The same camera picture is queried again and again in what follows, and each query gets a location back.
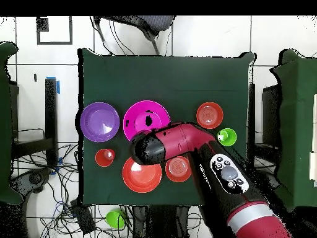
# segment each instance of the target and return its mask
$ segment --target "control button panel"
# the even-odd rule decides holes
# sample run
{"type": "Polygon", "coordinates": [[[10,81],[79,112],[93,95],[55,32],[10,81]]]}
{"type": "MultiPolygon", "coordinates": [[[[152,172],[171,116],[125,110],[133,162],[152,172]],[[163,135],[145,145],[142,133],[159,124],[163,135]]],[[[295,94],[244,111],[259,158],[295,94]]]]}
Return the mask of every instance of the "control button panel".
{"type": "Polygon", "coordinates": [[[249,183],[228,156],[214,155],[211,159],[211,170],[227,193],[239,194],[249,189],[249,183]]]}

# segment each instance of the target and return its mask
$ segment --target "red bowl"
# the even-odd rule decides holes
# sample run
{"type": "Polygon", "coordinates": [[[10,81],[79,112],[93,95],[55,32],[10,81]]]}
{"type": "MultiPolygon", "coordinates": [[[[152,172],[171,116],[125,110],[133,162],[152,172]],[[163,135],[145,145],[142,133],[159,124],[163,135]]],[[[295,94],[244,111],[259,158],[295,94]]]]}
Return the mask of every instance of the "red bowl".
{"type": "Polygon", "coordinates": [[[112,149],[100,149],[95,155],[96,163],[101,167],[108,167],[115,158],[115,152],[112,149]]]}
{"type": "Polygon", "coordinates": [[[196,113],[198,124],[206,129],[218,127],[223,118],[224,113],[221,106],[214,102],[205,102],[201,104],[196,113]]]}
{"type": "Polygon", "coordinates": [[[151,192],[159,185],[162,178],[160,164],[139,165],[130,157],[122,169],[123,181],[137,193],[151,192]]]}
{"type": "Polygon", "coordinates": [[[165,165],[167,177],[173,182],[184,182],[191,176],[189,161],[183,156],[178,156],[167,161],[165,165]]]}

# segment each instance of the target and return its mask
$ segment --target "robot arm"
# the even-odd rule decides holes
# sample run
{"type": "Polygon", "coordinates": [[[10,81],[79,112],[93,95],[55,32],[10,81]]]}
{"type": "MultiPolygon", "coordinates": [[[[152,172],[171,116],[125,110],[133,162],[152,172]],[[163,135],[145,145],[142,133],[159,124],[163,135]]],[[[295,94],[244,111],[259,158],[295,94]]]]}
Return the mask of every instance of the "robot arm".
{"type": "Polygon", "coordinates": [[[291,238],[245,171],[212,134],[194,123],[176,123],[139,133],[131,156],[140,165],[158,164],[190,152],[195,182],[205,202],[216,202],[237,238],[291,238]]]}

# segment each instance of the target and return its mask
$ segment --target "white tile floor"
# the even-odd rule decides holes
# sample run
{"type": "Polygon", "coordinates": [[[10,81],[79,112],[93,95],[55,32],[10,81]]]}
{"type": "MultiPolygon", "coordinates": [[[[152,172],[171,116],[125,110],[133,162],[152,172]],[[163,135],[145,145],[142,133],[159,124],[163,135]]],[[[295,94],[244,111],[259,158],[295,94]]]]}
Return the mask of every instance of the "white tile floor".
{"type": "MultiPolygon", "coordinates": [[[[174,56],[239,56],[242,52],[252,51],[257,54],[254,67],[254,83],[256,84],[256,130],[262,132],[262,89],[277,83],[269,69],[277,64],[279,52],[285,48],[297,49],[305,56],[316,56],[317,28],[315,16],[177,16],[173,27],[174,56]]],[[[68,41],[68,17],[49,17],[50,31],[41,33],[42,41],[68,41]]],[[[123,52],[115,42],[109,21],[103,20],[101,28],[108,48],[117,55],[123,52]]],[[[76,144],[77,131],[74,117],[77,113],[77,49],[89,48],[98,54],[107,54],[100,37],[94,32],[89,17],[72,17],[72,45],[37,45],[35,17],[0,17],[0,42],[14,42],[19,48],[16,55],[8,60],[7,70],[13,81],[20,86],[19,95],[19,129],[44,128],[44,81],[45,77],[55,76],[60,81],[58,94],[58,141],[59,147],[76,144]]],[[[120,40],[137,55],[154,55],[152,44],[145,39],[143,33],[128,25],[115,23],[116,33],[120,40]]],[[[157,45],[162,55],[171,55],[172,35],[167,45],[171,29],[161,32],[157,45]]],[[[28,131],[19,134],[21,140],[41,138],[40,131],[28,131]]],[[[261,134],[256,134],[256,142],[261,142],[261,134]]],[[[59,156],[66,149],[61,149],[59,156]]],[[[14,166],[30,168],[30,164],[15,162],[14,166]]],[[[65,162],[75,164],[71,154],[65,162]]],[[[74,182],[67,183],[70,200],[78,195],[77,174],[71,175],[74,182]]],[[[61,184],[56,175],[50,175],[49,183],[54,189],[55,198],[61,200],[61,184]]],[[[30,238],[40,238],[44,229],[40,218],[46,223],[51,221],[55,210],[52,189],[45,189],[38,195],[32,194],[28,202],[27,222],[30,238]]],[[[100,206],[105,215],[112,206],[100,206]]],[[[192,207],[190,213],[199,213],[192,207]]],[[[99,211],[92,208],[97,226],[109,228],[105,221],[100,220],[99,211]]],[[[197,215],[192,214],[188,228],[191,238],[211,238],[207,227],[199,223],[197,215]]],[[[100,231],[92,235],[97,238],[100,231]]],[[[101,233],[98,238],[110,238],[101,233]]]]}

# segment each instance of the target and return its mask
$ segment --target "chair wheel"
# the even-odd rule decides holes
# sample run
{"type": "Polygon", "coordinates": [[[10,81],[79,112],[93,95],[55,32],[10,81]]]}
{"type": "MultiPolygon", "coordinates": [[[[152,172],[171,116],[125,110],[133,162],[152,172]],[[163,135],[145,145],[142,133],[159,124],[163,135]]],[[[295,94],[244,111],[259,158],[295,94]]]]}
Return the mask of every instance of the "chair wheel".
{"type": "Polygon", "coordinates": [[[43,191],[43,189],[44,189],[44,186],[38,187],[37,189],[33,191],[33,193],[40,193],[43,191]]]}

